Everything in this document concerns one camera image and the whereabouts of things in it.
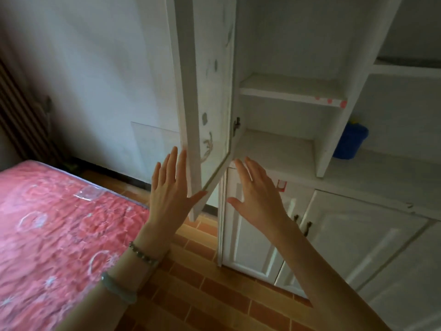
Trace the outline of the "red plastic-wrapped mattress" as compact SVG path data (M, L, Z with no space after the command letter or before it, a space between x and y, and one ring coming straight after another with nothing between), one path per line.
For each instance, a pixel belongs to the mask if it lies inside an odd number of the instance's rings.
M97 186L37 161L0 172L0 331L55 329L148 219L146 205L106 188L74 197L87 185Z

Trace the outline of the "clear tape patch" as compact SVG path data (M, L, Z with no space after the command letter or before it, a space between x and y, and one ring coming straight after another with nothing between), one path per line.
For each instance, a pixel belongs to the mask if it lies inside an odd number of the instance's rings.
M74 194L74 197L81 200L93 201L100 198L105 192L106 190L101 187L87 185L76 194Z

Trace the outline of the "person's left hand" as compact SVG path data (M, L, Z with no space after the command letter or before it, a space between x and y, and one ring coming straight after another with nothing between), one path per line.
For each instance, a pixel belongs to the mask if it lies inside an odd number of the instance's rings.
M189 215L186 211L186 197L190 197L187 195L187 152L182 150L178 153L176 184L170 191L167 190L169 154L161 163L161 193L155 198L150 195L150 215L135 240L141 251L151 258L162 256L167 251L174 234Z

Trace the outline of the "blue plastic bucket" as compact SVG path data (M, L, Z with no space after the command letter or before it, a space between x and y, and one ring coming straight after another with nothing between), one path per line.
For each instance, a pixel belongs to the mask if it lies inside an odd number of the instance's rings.
M367 127L360 123L348 122L336 146L333 158L341 160L353 159L368 135L369 130Z

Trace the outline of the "white open shelf cabinet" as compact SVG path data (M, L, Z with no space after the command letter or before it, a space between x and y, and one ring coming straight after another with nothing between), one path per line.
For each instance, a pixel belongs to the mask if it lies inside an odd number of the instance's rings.
M441 0L239 0L236 24L234 157L441 223ZM348 122L369 135L333 158Z

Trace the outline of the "white floral glass cabinet door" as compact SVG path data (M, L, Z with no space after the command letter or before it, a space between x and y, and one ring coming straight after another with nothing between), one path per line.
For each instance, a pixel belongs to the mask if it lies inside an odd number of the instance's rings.
M233 154L235 33L238 0L165 0L181 147L187 151L195 221Z

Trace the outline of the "clear sheet on wall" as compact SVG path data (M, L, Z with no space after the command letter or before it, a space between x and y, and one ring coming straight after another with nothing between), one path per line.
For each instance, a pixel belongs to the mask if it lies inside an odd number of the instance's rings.
M145 167L146 182L151 184L157 162L162 163L174 146L181 150L180 133L136 122L131 122L131 127Z

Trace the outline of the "person's right hand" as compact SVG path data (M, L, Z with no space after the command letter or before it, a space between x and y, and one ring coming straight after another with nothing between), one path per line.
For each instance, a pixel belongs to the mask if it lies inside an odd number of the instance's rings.
M246 164L235 159L234 165L243 190L243 200L240 201L248 203L248 216L243 218L272 243L277 243L282 237L302 237L302 232L284 210L280 194L269 176L266 174L266 191L245 191L248 178Z

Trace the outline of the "wide white panelled cabinet door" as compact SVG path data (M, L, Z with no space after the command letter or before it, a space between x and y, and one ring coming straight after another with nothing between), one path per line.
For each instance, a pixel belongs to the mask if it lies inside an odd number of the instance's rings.
M315 191L298 225L306 239L360 295L392 260L436 220Z

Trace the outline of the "person's left forearm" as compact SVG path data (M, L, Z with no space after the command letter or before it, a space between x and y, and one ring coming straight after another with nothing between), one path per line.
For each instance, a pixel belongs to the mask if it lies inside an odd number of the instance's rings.
M58 324L56 331L114 331L173 235L139 234L114 266Z

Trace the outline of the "person's right forearm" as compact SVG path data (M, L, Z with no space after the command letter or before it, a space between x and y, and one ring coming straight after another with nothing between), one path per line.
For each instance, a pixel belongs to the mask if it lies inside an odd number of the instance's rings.
M281 253L313 305L320 331L392 331L286 219L274 230Z

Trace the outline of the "pale green jade bangle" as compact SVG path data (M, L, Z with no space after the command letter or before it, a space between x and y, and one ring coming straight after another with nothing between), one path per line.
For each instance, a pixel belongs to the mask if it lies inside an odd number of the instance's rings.
M106 271L101 274L101 283L110 293L118 296L126 304L133 305L137 302L137 293L122 287Z

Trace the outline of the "narrow white panelled cabinet door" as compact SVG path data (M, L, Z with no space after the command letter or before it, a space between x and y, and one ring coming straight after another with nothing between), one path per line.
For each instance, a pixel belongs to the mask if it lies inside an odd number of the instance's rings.
M276 185L277 180L271 176ZM287 182L285 192L280 193L287 215L301 223L315 192L314 188ZM245 273L267 283L275 284L284 263L283 257L270 241L253 225L239 215L228 203L223 216L222 265Z

